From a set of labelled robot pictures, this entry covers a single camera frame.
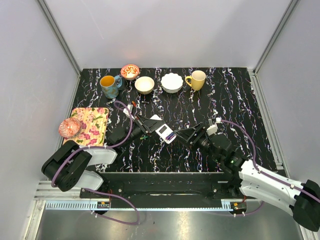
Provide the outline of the white red remote control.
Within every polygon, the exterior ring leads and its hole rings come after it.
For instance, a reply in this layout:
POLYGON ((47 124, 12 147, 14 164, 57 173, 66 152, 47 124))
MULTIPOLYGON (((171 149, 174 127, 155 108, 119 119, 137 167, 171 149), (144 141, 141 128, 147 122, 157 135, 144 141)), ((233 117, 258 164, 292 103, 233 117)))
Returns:
MULTIPOLYGON (((155 115, 153 115, 151 117, 151 119, 160 120, 161 118, 158 115, 155 114, 155 115)), ((176 138, 176 135, 175 135, 174 131, 166 124, 166 122, 159 129, 157 129, 155 132, 167 144, 172 143, 176 138), (174 137, 171 140, 167 140, 168 136, 172 135, 173 133, 174 133, 174 137)))

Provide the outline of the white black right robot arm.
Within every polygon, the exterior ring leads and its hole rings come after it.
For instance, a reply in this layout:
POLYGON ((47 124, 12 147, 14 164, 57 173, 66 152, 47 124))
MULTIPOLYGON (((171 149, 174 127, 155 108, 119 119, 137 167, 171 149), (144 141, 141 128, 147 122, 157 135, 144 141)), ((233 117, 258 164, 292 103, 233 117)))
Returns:
POLYGON ((219 164, 230 177, 227 192, 231 197, 259 199, 285 211, 302 227, 319 231, 320 186, 316 182, 300 182, 258 166, 238 154, 224 134, 211 132, 203 123, 175 130, 174 134, 188 149, 199 149, 219 164))

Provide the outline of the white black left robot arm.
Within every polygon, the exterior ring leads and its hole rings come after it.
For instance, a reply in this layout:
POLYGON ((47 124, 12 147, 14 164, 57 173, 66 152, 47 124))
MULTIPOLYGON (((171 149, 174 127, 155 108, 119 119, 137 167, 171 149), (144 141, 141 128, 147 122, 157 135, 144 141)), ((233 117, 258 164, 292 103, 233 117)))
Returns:
POLYGON ((159 132, 165 121, 158 115, 130 118, 129 128, 117 127, 102 146, 81 146, 74 140, 64 143, 41 167, 41 172, 51 180, 52 187, 67 192, 73 187, 89 188, 98 198, 108 193, 108 185, 102 176, 86 168, 92 165, 112 164, 120 154, 120 147, 131 144, 142 135, 159 132))

